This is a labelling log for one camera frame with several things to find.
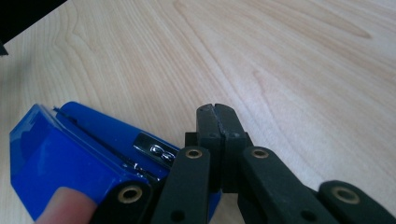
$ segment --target finger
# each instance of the finger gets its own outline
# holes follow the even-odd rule
[[[58,188],[35,224],[87,224],[96,203],[85,194],[69,188]]]

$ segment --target fingertip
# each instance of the fingertip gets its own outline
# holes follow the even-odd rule
[[[96,203],[85,194],[70,188],[58,188],[35,224],[87,224]]]

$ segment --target light wood tabletop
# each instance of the light wood tabletop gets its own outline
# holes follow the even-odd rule
[[[396,2],[69,0],[0,58],[1,223],[32,223],[9,132],[77,101],[178,147],[195,110],[235,109],[308,187],[349,182],[396,216]],[[235,195],[211,223],[243,223]]]

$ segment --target blue object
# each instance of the blue object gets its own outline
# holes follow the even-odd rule
[[[34,105],[10,133],[11,184],[36,220],[59,187],[79,190],[100,203],[127,180],[158,181],[169,168],[136,148],[134,141],[141,134],[178,150],[78,103],[53,110]],[[218,201],[219,195],[211,196],[210,214]]]

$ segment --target wood grain surface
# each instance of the wood grain surface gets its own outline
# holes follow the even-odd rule
[[[308,187],[343,180],[396,216],[395,1],[69,0],[6,48],[1,223],[33,222],[9,132],[33,104],[68,101],[179,147],[197,107],[229,105]],[[211,223],[243,223],[235,198]]]

